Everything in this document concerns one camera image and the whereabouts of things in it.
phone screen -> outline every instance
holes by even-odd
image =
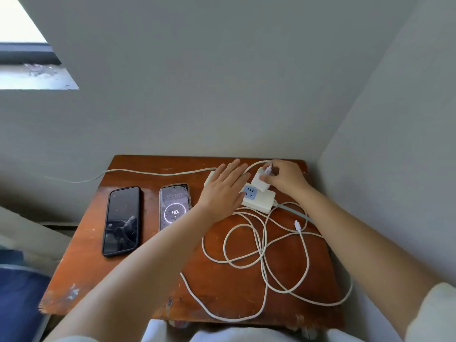
[[[160,230],[187,213],[189,205],[187,184],[163,187],[160,202]]]
[[[113,190],[109,195],[102,254],[131,251],[138,246],[140,188]]]

power strip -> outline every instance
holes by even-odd
[[[215,171],[209,173],[206,182],[204,182],[204,187],[206,187],[209,179],[214,173]],[[274,198],[276,197],[275,192],[271,190],[265,190],[262,192],[249,183],[244,185],[242,191],[245,192],[244,199],[242,200],[242,205],[266,214],[271,212],[272,206],[274,204]]]

window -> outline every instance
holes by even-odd
[[[0,64],[60,65],[18,0],[0,0]]]

scratched wood surface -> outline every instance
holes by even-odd
[[[232,160],[232,158],[216,157],[117,155],[113,158],[109,169],[124,168],[156,173],[176,173],[217,167],[221,163],[227,164]],[[256,161],[259,159],[243,159],[243,162],[249,165]],[[303,172],[307,171],[304,161],[294,162],[300,166]],[[252,177],[258,167],[251,169]],[[160,188],[174,183],[187,183],[194,206],[198,202],[208,174],[208,171],[182,176],[152,176],[124,171],[105,174],[49,287],[44,293],[40,309],[45,313],[59,315],[68,313],[124,258],[124,256],[105,258],[101,255],[108,195],[112,190],[133,185],[141,187],[144,193],[141,237],[141,243],[143,243],[159,231]],[[276,200],[282,203],[290,201],[291,198],[277,192]],[[304,225],[302,218],[281,209],[274,211],[271,218],[288,228],[293,228],[295,219]],[[205,246],[208,254],[213,258],[223,260],[222,246],[225,236],[233,226],[244,222],[245,220],[240,216],[231,216],[215,224],[205,235]],[[261,224],[257,221],[253,222],[261,235]],[[307,229],[314,233],[318,232],[311,224],[308,224]],[[268,241],[287,233],[273,223],[268,223],[267,232]],[[340,293],[325,241],[312,235],[305,235],[304,239],[311,264],[307,277],[295,290],[295,293],[318,302],[338,301]],[[231,258],[254,250],[256,250],[254,236],[249,228],[236,229],[227,242],[227,255]],[[256,257],[257,255],[250,256],[238,261],[237,264],[248,264]],[[286,288],[293,287],[306,268],[305,253],[299,236],[293,235],[275,242],[268,247],[266,257],[271,270]],[[261,277],[259,263],[247,269],[236,269],[229,264],[217,264],[206,258],[202,252],[201,244],[199,244],[183,273],[197,297],[211,312],[218,316],[227,318],[250,316],[259,310],[263,302],[265,283]],[[270,275],[268,279],[274,287],[280,288]],[[170,290],[169,298],[154,313],[153,318],[219,322],[208,316],[191,297],[182,279],[179,279],[176,286]],[[263,313],[245,323],[288,327],[341,328],[343,318],[339,306],[316,306],[301,301],[290,294],[279,294],[268,290]]]

hand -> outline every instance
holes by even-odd
[[[203,209],[212,223],[231,216],[242,203],[244,192],[240,191],[250,177],[250,173],[243,174],[247,164],[238,166],[240,161],[238,158],[226,168],[225,164],[220,165],[201,192],[195,207]]]
[[[262,175],[259,177],[260,180],[273,185],[279,191],[291,197],[300,190],[311,187],[296,163],[283,160],[272,160],[271,162],[273,171],[276,171],[277,168],[279,169],[278,175]],[[266,163],[263,168],[266,169],[269,165],[270,163]]]

